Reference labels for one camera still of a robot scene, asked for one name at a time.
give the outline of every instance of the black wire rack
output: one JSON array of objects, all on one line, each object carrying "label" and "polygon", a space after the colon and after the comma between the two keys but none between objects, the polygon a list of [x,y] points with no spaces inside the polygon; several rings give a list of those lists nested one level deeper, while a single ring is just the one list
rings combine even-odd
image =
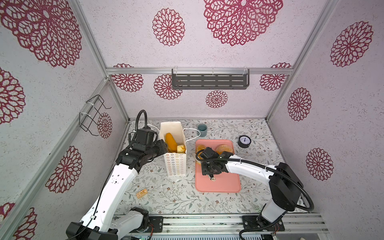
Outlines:
[{"label": "black wire rack", "polygon": [[[97,102],[100,102],[100,106],[98,108],[95,107],[96,103]],[[90,134],[92,134],[93,136],[98,136],[98,135],[95,135],[91,132],[91,130],[89,129],[91,124],[94,122],[96,125],[98,125],[96,122],[95,122],[95,117],[97,116],[97,114],[101,115],[101,113],[99,112],[100,108],[101,107],[104,107],[105,109],[111,109],[112,107],[110,108],[107,108],[105,105],[104,105],[104,99],[98,94],[98,95],[95,95],[93,97],[91,97],[89,100],[86,101],[86,103],[89,103],[92,105],[92,107],[96,110],[95,112],[95,115],[92,117],[89,112],[91,110],[89,110],[87,113],[84,113],[84,112],[81,112],[79,113],[79,126],[82,128],[82,130],[84,130],[85,132],[89,132]],[[81,117],[83,115],[86,115],[85,118],[83,119],[83,121],[81,121]],[[88,126],[84,125],[84,122],[87,120],[87,119],[90,119],[91,122],[89,123]]]}]

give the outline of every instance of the blue cup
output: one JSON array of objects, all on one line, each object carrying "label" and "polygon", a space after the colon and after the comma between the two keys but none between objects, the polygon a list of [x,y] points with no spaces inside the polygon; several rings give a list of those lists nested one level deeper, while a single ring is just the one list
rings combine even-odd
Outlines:
[{"label": "blue cup", "polygon": [[199,137],[205,137],[207,135],[207,126],[205,124],[197,125],[197,129],[200,131],[201,135]]}]

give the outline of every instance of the red doily pattern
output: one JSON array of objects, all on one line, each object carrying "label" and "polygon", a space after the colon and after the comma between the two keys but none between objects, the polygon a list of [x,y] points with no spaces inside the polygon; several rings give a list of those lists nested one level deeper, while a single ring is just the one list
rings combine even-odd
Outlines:
[{"label": "red doily pattern", "polygon": [[224,106],[224,104],[227,103],[227,100],[228,100],[227,94],[221,90],[214,90],[208,93],[207,97],[205,98],[206,104],[211,108],[222,107]]},{"label": "red doily pattern", "polygon": [[5,219],[8,215],[9,211],[13,208],[15,204],[11,202],[7,202],[6,204],[0,207],[0,223]]},{"label": "red doily pattern", "polygon": [[[119,63],[115,68],[133,68],[129,64]],[[143,78],[141,74],[115,74],[111,76],[113,82],[119,88],[127,92],[136,92],[143,87]]]},{"label": "red doily pattern", "polygon": [[208,29],[221,43],[244,45],[265,33],[283,0],[204,0]]},{"label": "red doily pattern", "polygon": [[289,116],[295,121],[303,120],[310,112],[311,103],[311,95],[307,89],[294,90],[288,101]]},{"label": "red doily pattern", "polygon": [[108,113],[102,113],[97,120],[97,130],[102,138],[107,138],[112,133],[112,120]]},{"label": "red doily pattern", "polygon": [[[278,63],[272,66],[272,68],[290,68],[289,63]],[[287,75],[285,74],[263,74],[260,78],[260,86],[267,91],[273,91],[279,89],[283,84]]]},{"label": "red doily pattern", "polygon": [[333,173],[333,161],[324,149],[314,148],[307,155],[307,168],[318,180],[327,180]]},{"label": "red doily pattern", "polygon": [[83,167],[82,161],[79,150],[70,146],[45,186],[50,192],[64,193],[68,191],[79,179]]},{"label": "red doily pattern", "polygon": [[19,81],[0,68],[0,124],[18,118],[25,106],[25,95]]},{"label": "red doily pattern", "polygon": [[173,9],[163,8],[152,21],[156,38],[166,46],[178,44],[184,37],[184,22],[180,14]]},{"label": "red doily pattern", "polygon": [[169,74],[158,76],[153,83],[153,87],[157,95],[168,100],[178,98],[183,92],[183,90],[172,88],[172,76]]},{"label": "red doily pattern", "polygon": [[360,21],[344,29],[331,48],[331,61],[338,67],[348,66],[361,58],[372,41],[372,26]]},{"label": "red doily pattern", "polygon": [[17,228],[12,240],[31,240],[35,235],[37,226],[36,217],[35,208],[31,207],[28,215],[24,217],[21,225]]},{"label": "red doily pattern", "polygon": [[38,60],[66,68],[79,58],[81,34],[67,1],[0,0],[0,16]]}]

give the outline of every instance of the bag handle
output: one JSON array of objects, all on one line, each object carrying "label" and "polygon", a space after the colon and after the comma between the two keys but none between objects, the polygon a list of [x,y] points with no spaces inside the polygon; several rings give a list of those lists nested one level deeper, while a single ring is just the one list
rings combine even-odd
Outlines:
[{"label": "bag handle", "polygon": [[183,132],[184,132],[184,130],[186,130],[186,129],[196,130],[196,131],[199,132],[199,135],[198,135],[197,137],[193,137],[193,138],[191,138],[191,139],[188,139],[188,140],[186,140],[185,142],[188,142],[188,141],[191,141],[191,140],[193,140],[193,139],[195,139],[195,138],[198,138],[198,137],[200,137],[200,135],[201,135],[201,132],[200,132],[199,130],[197,130],[196,128],[184,128],[184,129],[183,129]]}]

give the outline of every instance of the clock face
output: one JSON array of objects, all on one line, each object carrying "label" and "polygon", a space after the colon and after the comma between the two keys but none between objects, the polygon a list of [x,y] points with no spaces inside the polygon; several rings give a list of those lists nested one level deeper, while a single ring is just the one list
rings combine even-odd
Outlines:
[{"label": "clock face", "polygon": [[248,137],[246,137],[246,136],[242,136],[242,137],[240,138],[240,142],[241,142],[242,144],[250,144],[250,143],[251,143],[251,139],[248,138]]}]

